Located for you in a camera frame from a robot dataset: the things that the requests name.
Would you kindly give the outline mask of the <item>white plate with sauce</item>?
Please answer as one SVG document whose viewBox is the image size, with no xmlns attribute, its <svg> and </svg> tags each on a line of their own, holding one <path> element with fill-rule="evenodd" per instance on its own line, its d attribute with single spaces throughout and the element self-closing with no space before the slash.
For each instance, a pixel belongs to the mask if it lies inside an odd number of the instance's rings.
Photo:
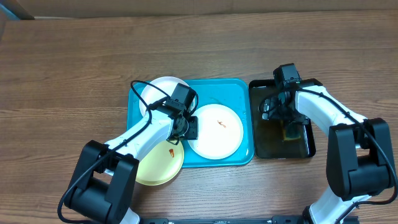
<svg viewBox="0 0 398 224">
<path fill-rule="evenodd" d="M 195 153 L 205 159 L 224 159 L 240 147 L 244 129 L 239 116 L 219 104 L 200 107 L 193 114 L 198 118 L 198 137 L 188 143 Z"/>
</svg>

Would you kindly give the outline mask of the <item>pinkish white plate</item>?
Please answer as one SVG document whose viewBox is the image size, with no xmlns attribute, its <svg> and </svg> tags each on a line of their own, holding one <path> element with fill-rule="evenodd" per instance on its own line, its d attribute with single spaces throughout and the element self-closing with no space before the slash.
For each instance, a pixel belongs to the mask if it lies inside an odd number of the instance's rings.
<svg viewBox="0 0 398 224">
<path fill-rule="evenodd" d="M 177 77 L 160 77 L 156 78 L 155 80 L 152 80 L 150 84 L 153 84 L 154 86 L 158 87 L 162 91 L 164 91 L 166 94 L 168 94 L 171 99 L 175 99 L 175 97 L 172 96 L 172 93 L 174 92 L 175 87 L 177 86 L 178 83 L 181 83 L 185 86 L 189 86 L 185 81 L 177 78 Z M 158 101 L 162 99 L 163 97 L 166 97 L 164 93 L 159 91 L 158 89 L 146 85 L 144 90 L 141 93 L 141 98 L 145 101 L 145 103 L 149 106 L 150 104 L 153 104 L 155 101 Z M 193 100 L 193 103 L 188 107 L 188 112 L 193 109 L 193 104 L 195 100 Z M 146 107 L 144 106 L 143 102 L 140 101 L 139 103 L 139 109 L 141 112 L 142 117 L 146 115 Z M 162 113 L 170 114 L 172 112 L 172 109 L 170 107 L 166 106 L 159 106 L 157 108 L 157 111 L 160 111 Z"/>
</svg>

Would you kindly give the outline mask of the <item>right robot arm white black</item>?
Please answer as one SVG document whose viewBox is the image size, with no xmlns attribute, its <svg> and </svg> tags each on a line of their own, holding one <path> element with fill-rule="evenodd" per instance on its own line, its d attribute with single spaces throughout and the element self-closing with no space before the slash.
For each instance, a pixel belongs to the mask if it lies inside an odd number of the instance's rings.
<svg viewBox="0 0 398 224">
<path fill-rule="evenodd" d="M 315 79 L 282 82 L 258 110 L 266 120 L 308 119 L 328 137 L 328 187 L 304 209 L 301 223 L 343 223 L 362 205 L 387 205 L 397 198 L 391 135 L 383 119 L 351 111 Z"/>
</svg>

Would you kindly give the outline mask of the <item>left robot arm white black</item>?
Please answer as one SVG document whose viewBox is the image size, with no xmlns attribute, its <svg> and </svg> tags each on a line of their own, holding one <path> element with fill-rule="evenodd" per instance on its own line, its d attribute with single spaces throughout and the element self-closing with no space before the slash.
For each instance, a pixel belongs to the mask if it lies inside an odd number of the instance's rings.
<svg viewBox="0 0 398 224">
<path fill-rule="evenodd" d="M 85 216 L 83 223 L 139 223 L 130 208 L 139 163 L 162 141 L 198 137 L 198 118 L 155 110 L 119 137 L 103 144 L 94 140 L 81 151 L 57 213 L 66 206 Z"/>
</svg>

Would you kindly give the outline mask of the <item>green yellow sponge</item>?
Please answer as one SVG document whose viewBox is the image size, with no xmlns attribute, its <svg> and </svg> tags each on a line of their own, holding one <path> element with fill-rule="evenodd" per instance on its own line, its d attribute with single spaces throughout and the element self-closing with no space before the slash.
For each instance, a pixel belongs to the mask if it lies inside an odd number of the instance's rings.
<svg viewBox="0 0 398 224">
<path fill-rule="evenodd" d="M 301 138 L 300 125 L 293 121 L 281 121 L 282 135 L 285 141 L 293 141 Z"/>
</svg>

